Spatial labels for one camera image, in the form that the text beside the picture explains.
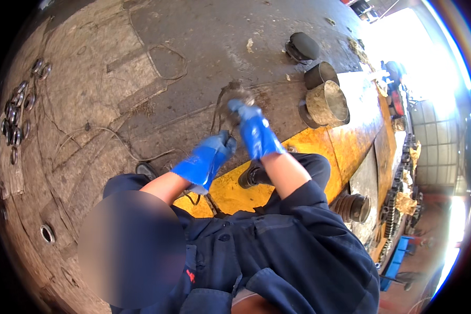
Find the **metal washer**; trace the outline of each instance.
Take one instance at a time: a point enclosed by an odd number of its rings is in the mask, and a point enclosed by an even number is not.
[[[18,149],[16,147],[12,147],[12,150],[10,151],[10,163],[12,165],[15,165],[17,161],[18,161]]]

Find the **red logo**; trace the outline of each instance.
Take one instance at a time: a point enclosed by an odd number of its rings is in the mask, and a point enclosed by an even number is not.
[[[190,277],[190,282],[195,283],[195,275],[187,269],[187,275]]]

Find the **metal ring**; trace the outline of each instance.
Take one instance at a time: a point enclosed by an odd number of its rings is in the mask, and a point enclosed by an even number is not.
[[[19,147],[21,145],[21,142],[23,141],[23,131],[21,128],[15,127],[13,131],[13,146],[14,147]]]
[[[56,239],[54,238],[54,233],[52,232],[50,227],[45,224],[40,226],[40,235],[42,236],[44,241],[49,244],[56,242]]]
[[[51,69],[52,69],[52,64],[50,62],[47,62],[44,67],[42,67],[42,70],[40,70],[40,72],[38,72],[38,75],[40,76],[38,79],[39,80],[44,80],[47,78],[47,76],[49,75],[49,73],[51,72]]]
[[[12,147],[12,150],[10,151],[10,163],[12,165],[15,165],[17,161],[18,161],[18,149],[16,147]]]
[[[11,144],[12,140],[13,140],[13,129],[9,125],[9,127],[5,131],[5,143],[7,144],[7,146]]]
[[[5,113],[5,116],[8,117],[10,114],[10,109],[13,107],[13,104],[11,103],[10,99],[7,100],[5,103],[5,108],[3,109],[3,113]]]
[[[20,115],[21,115],[21,110],[19,108],[14,108],[10,114],[10,123],[17,126]]]
[[[24,100],[25,100],[25,92],[22,91],[22,92],[19,92],[18,93],[18,96],[14,99],[15,101],[13,102],[14,103],[14,107],[16,108],[19,108],[22,106]]]
[[[33,106],[35,106],[35,101],[36,101],[35,94],[29,93],[26,98],[23,107],[25,107],[26,111],[30,111],[33,109]]]
[[[27,88],[28,88],[28,81],[24,80],[21,82],[21,84],[19,84],[18,92],[26,91]]]
[[[23,122],[23,127],[21,128],[21,132],[23,134],[23,140],[25,140],[30,134],[30,120],[26,120]]]
[[[12,94],[10,95],[10,102],[15,105],[18,102],[19,93],[18,88],[14,87]]]
[[[43,58],[38,58],[37,60],[35,60],[33,66],[31,67],[31,72],[38,73],[38,71],[40,71],[40,68],[42,67],[42,64],[44,64]]]
[[[7,129],[9,127],[9,122],[7,121],[7,118],[3,118],[2,124],[0,125],[0,129],[2,131],[2,134],[5,135],[7,133]]]

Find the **yellow painted surface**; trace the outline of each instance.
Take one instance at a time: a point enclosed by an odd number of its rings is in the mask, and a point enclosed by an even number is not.
[[[391,127],[390,117],[388,123],[387,113],[383,114],[381,111],[381,107],[384,105],[386,107],[387,104],[385,100],[383,104],[379,104],[375,84],[363,82],[364,78],[357,75],[347,79],[344,77],[344,82],[341,81],[341,85],[357,86],[343,88],[351,112],[351,121],[348,125],[333,129],[330,127],[305,129],[283,142],[284,147],[294,146],[300,153],[321,154],[329,160],[332,172],[325,188],[328,202],[331,202],[348,183],[383,125],[388,124],[389,128]],[[388,156],[394,156],[394,151],[388,152]],[[248,161],[213,181],[209,193],[223,212],[233,214],[238,210],[254,211],[253,208],[267,203],[274,190],[273,186],[260,184],[243,189],[238,184],[239,176],[249,165]],[[190,195],[194,200],[197,198],[193,193]],[[187,210],[194,217],[213,216],[204,198],[201,198],[197,206],[193,206],[186,197],[179,198],[174,204]]]
[[[328,128],[328,134],[339,164],[342,185],[346,185],[370,150],[383,119],[377,87],[366,79],[364,72],[340,73],[339,80],[351,121],[345,126]]]
[[[197,194],[195,193],[190,192],[188,193],[188,196],[190,196],[194,201],[197,200]],[[209,205],[206,203],[206,199],[203,196],[201,196],[199,204],[195,206],[185,196],[178,198],[173,204],[180,207],[182,210],[188,211],[190,215],[196,218],[213,217],[213,212],[211,211],[211,208],[209,208]]]

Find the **blue rubber glove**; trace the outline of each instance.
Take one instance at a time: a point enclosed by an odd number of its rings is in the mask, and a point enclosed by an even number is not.
[[[228,136],[227,130],[221,130],[202,140],[190,156],[182,160],[171,172],[192,183],[188,190],[197,194],[207,194],[214,176],[220,167],[236,152],[235,138]]]
[[[231,99],[227,102],[232,112],[240,116],[239,131],[250,158],[260,159],[263,156],[286,152],[269,127],[269,121],[262,115],[262,110],[257,106],[248,106],[239,99]]]

